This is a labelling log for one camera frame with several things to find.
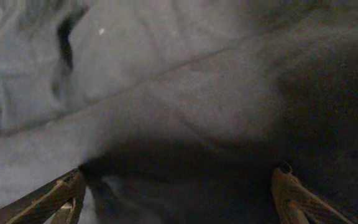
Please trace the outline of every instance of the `gray fabric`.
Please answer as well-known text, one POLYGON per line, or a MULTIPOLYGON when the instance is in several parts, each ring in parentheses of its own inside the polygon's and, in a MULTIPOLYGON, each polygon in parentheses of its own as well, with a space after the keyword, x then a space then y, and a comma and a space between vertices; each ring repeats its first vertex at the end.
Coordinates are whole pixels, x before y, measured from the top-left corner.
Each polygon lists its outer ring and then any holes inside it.
POLYGON ((2 132, 0 208, 85 164, 80 223, 277 223, 286 160, 358 219, 351 2, 37 2, 0 1, 0 129, 82 110, 2 132))

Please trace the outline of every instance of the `garment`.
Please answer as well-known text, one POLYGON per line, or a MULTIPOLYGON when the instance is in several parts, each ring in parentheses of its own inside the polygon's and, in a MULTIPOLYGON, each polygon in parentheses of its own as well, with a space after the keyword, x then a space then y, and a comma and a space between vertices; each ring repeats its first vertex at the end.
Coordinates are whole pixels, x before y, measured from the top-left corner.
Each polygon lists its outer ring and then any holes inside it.
POLYGON ((353 4, 0 0, 0 207, 86 163, 82 223, 274 223, 286 160, 358 217, 353 4))

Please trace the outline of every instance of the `white speck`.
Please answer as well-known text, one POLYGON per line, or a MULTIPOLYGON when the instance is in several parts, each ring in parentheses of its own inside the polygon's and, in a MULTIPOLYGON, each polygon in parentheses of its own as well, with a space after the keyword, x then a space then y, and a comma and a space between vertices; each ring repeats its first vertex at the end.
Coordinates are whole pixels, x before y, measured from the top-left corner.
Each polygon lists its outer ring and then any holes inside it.
POLYGON ((100 30, 99 30, 99 35, 103 35, 104 34, 104 31, 106 31, 104 28, 101 28, 100 30))

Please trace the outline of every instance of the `dark fabric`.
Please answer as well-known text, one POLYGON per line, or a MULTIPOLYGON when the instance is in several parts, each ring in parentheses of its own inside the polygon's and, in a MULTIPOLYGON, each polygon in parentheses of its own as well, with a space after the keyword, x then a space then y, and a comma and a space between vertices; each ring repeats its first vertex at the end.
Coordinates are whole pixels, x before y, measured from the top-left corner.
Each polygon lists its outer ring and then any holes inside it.
POLYGON ((280 161, 358 220, 358 4, 0 0, 0 208, 82 165, 80 223, 278 223, 280 161))

